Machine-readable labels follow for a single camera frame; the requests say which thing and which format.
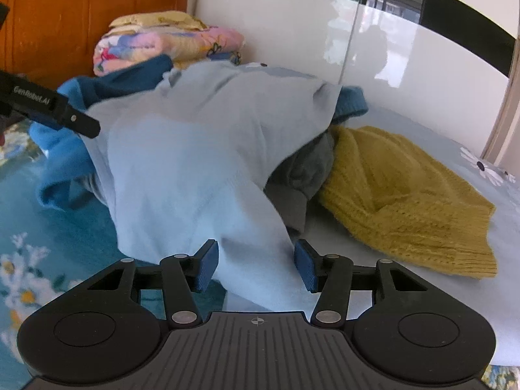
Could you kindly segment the folded colourful floral blanket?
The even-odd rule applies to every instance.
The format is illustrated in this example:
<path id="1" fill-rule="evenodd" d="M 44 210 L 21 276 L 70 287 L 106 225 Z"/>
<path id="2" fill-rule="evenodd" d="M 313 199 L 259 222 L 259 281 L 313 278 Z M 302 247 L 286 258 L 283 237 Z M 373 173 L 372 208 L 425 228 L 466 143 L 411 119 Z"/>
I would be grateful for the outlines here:
<path id="1" fill-rule="evenodd" d="M 185 30 L 174 26 L 120 26 L 105 33 L 93 53 L 93 73 L 102 77 L 157 56 L 168 56 L 177 69 L 195 62 L 241 62 L 244 36 L 232 28 Z"/>

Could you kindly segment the mustard yellow knit sweater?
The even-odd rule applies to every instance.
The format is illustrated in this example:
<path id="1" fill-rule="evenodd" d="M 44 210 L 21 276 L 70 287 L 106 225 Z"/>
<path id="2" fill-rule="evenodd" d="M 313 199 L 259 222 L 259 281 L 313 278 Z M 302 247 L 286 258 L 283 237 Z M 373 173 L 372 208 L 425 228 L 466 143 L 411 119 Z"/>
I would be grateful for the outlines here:
<path id="1" fill-rule="evenodd" d="M 447 275 L 491 278 L 494 205 L 469 182 L 399 134 L 330 128 L 332 170 L 319 203 L 373 249 Z"/>

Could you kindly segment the orange wooden bed headboard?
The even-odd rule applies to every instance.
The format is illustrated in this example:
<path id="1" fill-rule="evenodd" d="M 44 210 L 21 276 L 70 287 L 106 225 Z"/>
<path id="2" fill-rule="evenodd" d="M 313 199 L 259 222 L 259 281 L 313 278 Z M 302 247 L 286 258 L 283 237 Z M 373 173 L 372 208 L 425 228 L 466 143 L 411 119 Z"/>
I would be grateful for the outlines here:
<path id="1" fill-rule="evenodd" d="M 109 24 L 124 15 L 186 11 L 188 0 L 1 0 L 1 68 L 56 89 L 93 74 L 93 52 Z"/>

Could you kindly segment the white black glossy wardrobe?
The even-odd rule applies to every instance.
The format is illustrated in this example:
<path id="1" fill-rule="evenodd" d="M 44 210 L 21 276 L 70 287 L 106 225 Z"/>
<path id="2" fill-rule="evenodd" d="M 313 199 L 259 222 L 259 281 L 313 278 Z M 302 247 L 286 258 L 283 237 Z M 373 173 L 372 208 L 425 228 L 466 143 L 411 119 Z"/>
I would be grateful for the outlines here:
<path id="1" fill-rule="evenodd" d="M 494 159 L 515 114 L 519 0 L 189 0 L 265 62 L 367 100 Z"/>

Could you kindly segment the grey sweatshirt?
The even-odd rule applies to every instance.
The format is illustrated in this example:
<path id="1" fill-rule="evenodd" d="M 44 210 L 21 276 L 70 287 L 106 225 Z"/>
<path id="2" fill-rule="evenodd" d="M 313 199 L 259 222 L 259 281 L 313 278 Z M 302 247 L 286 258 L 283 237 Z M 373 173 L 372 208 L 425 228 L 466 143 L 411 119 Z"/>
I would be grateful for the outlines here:
<path id="1" fill-rule="evenodd" d="M 285 159 L 271 174 L 265 195 L 290 233 L 304 232 L 307 205 L 327 180 L 333 161 L 334 139 L 326 131 Z"/>

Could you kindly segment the teal floral bed blanket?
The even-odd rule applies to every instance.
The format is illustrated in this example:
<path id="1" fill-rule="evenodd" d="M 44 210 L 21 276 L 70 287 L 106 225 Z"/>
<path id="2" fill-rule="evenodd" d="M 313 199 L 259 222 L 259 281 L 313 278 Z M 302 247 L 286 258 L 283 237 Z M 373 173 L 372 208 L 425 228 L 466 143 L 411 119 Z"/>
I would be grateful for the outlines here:
<path id="1" fill-rule="evenodd" d="M 119 261 L 109 210 L 71 185 L 67 210 L 36 199 L 46 158 L 18 123 L 1 149 L 1 387 L 19 389 L 30 379 L 17 348 L 21 323 L 35 310 L 84 279 Z"/>

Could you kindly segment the light blue garment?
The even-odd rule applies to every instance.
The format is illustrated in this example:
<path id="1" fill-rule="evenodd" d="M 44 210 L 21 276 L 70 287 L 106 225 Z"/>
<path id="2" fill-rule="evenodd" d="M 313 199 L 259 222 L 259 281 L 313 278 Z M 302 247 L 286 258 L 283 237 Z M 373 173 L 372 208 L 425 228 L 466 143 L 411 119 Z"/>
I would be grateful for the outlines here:
<path id="1" fill-rule="evenodd" d="M 340 88 L 297 71 L 201 62 L 89 108 L 85 146 L 119 250 L 156 263 L 219 245 L 215 278 L 269 311 L 311 313 L 293 244 L 265 195 L 274 170 L 331 124 Z"/>

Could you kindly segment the yellow pillow on blanket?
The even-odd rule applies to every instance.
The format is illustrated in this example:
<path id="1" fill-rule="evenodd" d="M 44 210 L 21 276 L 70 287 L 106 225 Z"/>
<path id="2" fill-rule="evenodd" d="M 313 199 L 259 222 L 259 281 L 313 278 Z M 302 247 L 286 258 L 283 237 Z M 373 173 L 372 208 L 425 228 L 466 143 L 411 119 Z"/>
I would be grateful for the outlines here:
<path id="1" fill-rule="evenodd" d="M 155 26 L 173 26 L 188 31 L 203 31 L 208 26 L 195 17 L 183 11 L 159 11 L 149 13 L 135 13 L 121 16 L 113 20 L 109 27 L 118 28 L 124 26 L 137 26 L 150 28 Z"/>

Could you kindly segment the light blue daisy quilt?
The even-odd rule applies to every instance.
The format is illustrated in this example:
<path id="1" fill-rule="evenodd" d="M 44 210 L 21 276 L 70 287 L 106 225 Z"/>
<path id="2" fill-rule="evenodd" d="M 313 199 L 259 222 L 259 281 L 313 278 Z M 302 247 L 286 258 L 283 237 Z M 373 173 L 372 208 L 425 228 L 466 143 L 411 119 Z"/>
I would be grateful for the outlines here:
<path id="1" fill-rule="evenodd" d="M 360 89 L 339 87 L 340 93 L 331 124 L 343 126 L 349 116 L 365 114 L 366 102 Z M 470 183 L 474 188 L 495 204 L 492 192 Z M 494 214 L 488 228 L 487 241 L 497 260 L 498 272 L 491 278 L 471 278 L 447 275 L 427 269 L 427 277 L 450 298 L 458 298 L 462 303 L 481 313 L 494 327 L 497 335 L 497 349 L 493 360 L 497 364 L 515 365 L 519 361 L 519 195 L 510 193 L 511 205 L 499 210 L 494 206 Z M 405 293 L 419 293 L 425 290 L 418 278 L 400 268 L 402 261 L 390 257 L 390 263 L 379 269 L 379 281 Z"/>

